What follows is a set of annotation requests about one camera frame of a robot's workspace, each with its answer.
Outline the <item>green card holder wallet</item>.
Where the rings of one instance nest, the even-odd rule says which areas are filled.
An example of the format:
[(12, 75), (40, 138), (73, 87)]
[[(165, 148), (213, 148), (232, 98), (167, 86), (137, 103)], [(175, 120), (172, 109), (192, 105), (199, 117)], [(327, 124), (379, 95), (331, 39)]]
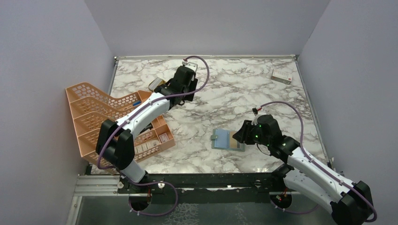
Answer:
[[(225, 129), (220, 129), (220, 128), (214, 129), (213, 133), (210, 137), (212, 149), (234, 151), (229, 148), (230, 131), (231, 130), (225, 130)], [(244, 152), (245, 145), (244, 144), (241, 144), (241, 145), (244, 150), (240, 151), (240, 152)]]

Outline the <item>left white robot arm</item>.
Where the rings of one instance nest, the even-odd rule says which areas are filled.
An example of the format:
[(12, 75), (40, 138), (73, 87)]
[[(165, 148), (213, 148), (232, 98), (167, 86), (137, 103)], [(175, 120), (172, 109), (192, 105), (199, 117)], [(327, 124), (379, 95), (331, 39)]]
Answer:
[(148, 181), (146, 171), (134, 159), (134, 141), (154, 119), (176, 105), (193, 100), (198, 83), (197, 68), (197, 64), (190, 62), (178, 67), (173, 78), (157, 86), (132, 112), (101, 124), (96, 145), (99, 160), (105, 159), (111, 164), (109, 168), (115, 168), (129, 178), (129, 185), (135, 192), (143, 192)]

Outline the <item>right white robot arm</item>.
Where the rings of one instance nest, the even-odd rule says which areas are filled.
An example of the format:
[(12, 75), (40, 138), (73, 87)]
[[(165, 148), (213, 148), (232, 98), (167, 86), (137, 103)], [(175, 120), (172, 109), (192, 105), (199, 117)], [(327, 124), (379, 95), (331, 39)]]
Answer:
[(245, 120), (232, 138), (241, 144), (267, 147), (284, 163), (274, 171), (271, 186), (300, 192), (328, 211), (336, 224), (361, 225), (373, 214), (371, 191), (365, 182), (355, 183), (320, 162), (299, 141), (283, 135), (271, 115)]

